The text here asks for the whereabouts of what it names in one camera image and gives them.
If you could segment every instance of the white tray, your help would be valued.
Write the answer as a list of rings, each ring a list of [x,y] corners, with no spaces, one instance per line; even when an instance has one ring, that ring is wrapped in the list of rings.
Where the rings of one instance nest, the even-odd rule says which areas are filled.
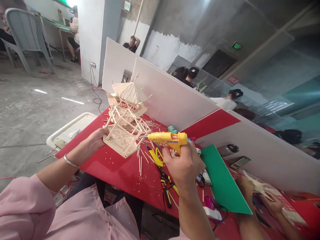
[[[57,140],[62,139],[65,142],[70,142],[70,134],[76,132],[77,130],[83,130],[85,129],[90,123],[93,122],[97,118],[96,115],[86,112],[81,114],[80,116],[73,119],[71,122],[64,125],[62,128],[60,128],[58,131],[56,131],[54,134],[52,134],[50,137],[47,138],[47,145],[51,147],[52,149],[56,149],[56,151],[59,151],[60,149],[55,145],[55,142]]]

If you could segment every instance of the concrete floor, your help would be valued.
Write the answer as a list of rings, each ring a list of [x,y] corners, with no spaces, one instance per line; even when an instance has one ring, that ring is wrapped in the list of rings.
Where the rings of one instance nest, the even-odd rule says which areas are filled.
[[[7,57],[0,56],[0,178],[30,177],[55,158],[46,157],[51,150],[46,139],[59,128],[84,112],[99,115],[97,96],[91,85],[81,78],[81,67],[68,60],[64,63],[60,53],[54,54],[56,74],[50,73],[46,60],[37,67],[32,58],[27,58],[32,72],[25,71],[21,61],[13,68]],[[47,92],[43,94],[35,89]],[[95,89],[102,99],[101,112],[109,107],[104,91]],[[73,99],[84,105],[62,99]],[[11,180],[0,180],[0,192]],[[147,240],[162,240],[179,235],[179,227],[170,222],[159,223],[152,212],[144,209],[142,232]]]

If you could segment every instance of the chair leg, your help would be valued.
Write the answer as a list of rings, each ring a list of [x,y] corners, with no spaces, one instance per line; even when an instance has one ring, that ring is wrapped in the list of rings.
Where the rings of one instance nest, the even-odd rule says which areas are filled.
[[[29,68],[28,62],[26,60],[26,57],[23,54],[23,51],[21,51],[19,48],[17,48],[16,52],[19,55],[19,57],[21,59],[21,62],[23,64],[24,68],[26,69],[27,73],[29,73],[29,75],[31,75],[33,77],[32,73],[31,73],[31,70]]]
[[[49,66],[51,68],[52,73],[55,74],[53,64],[51,62],[51,59],[50,59],[49,54],[47,52],[47,49],[44,49],[44,51],[42,51],[42,52],[43,52],[43,55],[46,57],[47,62],[49,63]]]
[[[11,62],[11,64],[12,64],[12,66],[13,66],[14,68],[16,68],[16,66],[14,65],[14,61],[13,61],[13,57],[12,57],[12,55],[11,55],[10,49],[8,48],[8,46],[7,46],[6,44],[4,44],[4,47],[6,48],[6,51],[7,51],[7,54],[8,54],[8,57],[9,57],[9,59],[10,59],[10,62]]]
[[[38,52],[31,52],[31,54],[32,54],[34,61],[36,62],[36,65],[41,66],[39,53]]]

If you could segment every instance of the silver bracelet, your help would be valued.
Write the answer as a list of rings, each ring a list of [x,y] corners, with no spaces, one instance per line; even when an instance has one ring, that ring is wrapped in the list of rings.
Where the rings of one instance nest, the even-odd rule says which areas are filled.
[[[79,168],[81,165],[75,165],[75,164],[73,164],[72,162],[70,162],[68,159],[67,159],[67,155],[64,155],[63,156],[63,158],[64,158],[64,160],[69,164],[69,165],[71,165],[72,167],[76,167],[76,168]]]

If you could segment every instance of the green exit sign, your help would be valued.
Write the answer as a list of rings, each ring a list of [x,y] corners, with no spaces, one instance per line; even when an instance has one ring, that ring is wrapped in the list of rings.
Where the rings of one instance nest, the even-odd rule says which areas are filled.
[[[240,45],[238,42],[235,42],[232,47],[236,50],[239,50],[240,48],[242,48],[242,45]]]

